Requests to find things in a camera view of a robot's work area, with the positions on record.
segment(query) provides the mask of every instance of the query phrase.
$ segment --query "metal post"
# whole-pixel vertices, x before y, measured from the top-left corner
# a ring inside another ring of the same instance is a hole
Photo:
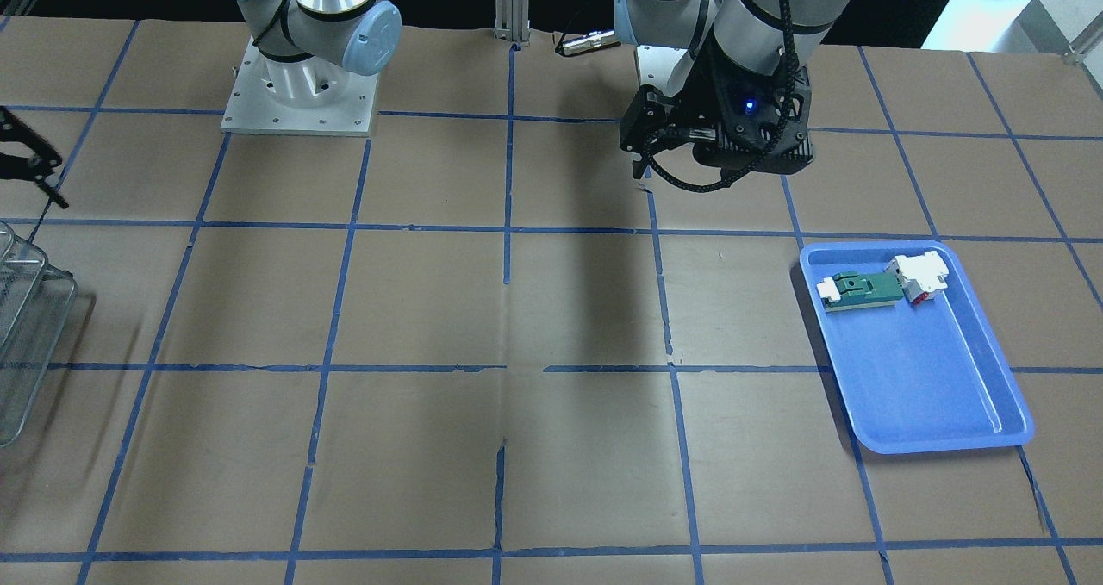
[[[497,0],[494,36],[528,44],[528,0]]]
[[[1091,23],[1080,32],[1075,40],[1069,43],[1069,52],[1064,54],[1065,64],[1080,64],[1100,42],[1103,42],[1103,12],[1100,12]]]

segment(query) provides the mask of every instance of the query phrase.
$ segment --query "blue tray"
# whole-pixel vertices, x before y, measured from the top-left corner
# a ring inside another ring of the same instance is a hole
[[[919,306],[827,312],[816,284],[936,251],[949,289]],[[879,454],[1024,445],[1034,419],[954,252],[933,241],[804,247],[801,269],[858,439]]]

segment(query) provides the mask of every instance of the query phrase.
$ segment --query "green electronic component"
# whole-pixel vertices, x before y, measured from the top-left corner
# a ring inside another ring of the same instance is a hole
[[[881,307],[903,298],[903,288],[890,273],[839,273],[816,285],[816,290],[827,311]]]

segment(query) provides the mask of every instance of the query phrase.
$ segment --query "wire basket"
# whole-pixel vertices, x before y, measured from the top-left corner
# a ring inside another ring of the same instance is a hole
[[[0,223],[0,447],[22,432],[75,297],[71,274]]]

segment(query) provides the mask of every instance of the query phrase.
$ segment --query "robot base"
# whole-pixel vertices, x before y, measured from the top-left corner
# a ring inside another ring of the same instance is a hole
[[[290,107],[267,92],[264,74],[264,59],[257,47],[249,44],[222,118],[224,132],[371,137],[375,125],[378,75],[350,73],[335,103],[320,107]]]

